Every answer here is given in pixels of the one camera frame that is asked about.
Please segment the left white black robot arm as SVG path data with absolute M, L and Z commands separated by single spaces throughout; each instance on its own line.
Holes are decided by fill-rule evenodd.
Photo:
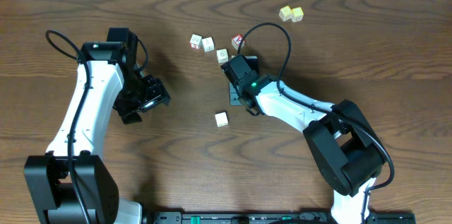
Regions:
M 102 161 L 109 118 L 125 124 L 170 96 L 136 65 L 137 41 L 86 42 L 78 53 L 76 88 L 44 155 L 31 155 L 25 180 L 41 223 L 145 223 L 142 204 L 123 199 Z

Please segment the plain white wooden block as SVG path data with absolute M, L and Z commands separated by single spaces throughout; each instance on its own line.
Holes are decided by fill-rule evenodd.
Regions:
M 227 118 L 227 113 L 221 112 L 221 113 L 215 114 L 215 121 L 216 121 L 217 127 L 227 126 L 229 124 L 228 118 Z

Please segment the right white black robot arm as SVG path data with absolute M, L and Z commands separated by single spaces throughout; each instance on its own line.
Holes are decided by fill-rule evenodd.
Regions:
M 356 104 L 335 105 L 307 97 L 279 78 L 254 70 L 226 77 L 239 101 L 253 116 L 275 117 L 302 132 L 319 172 L 334 191 L 331 215 L 337 223 L 365 223 L 371 191 L 391 157 Z

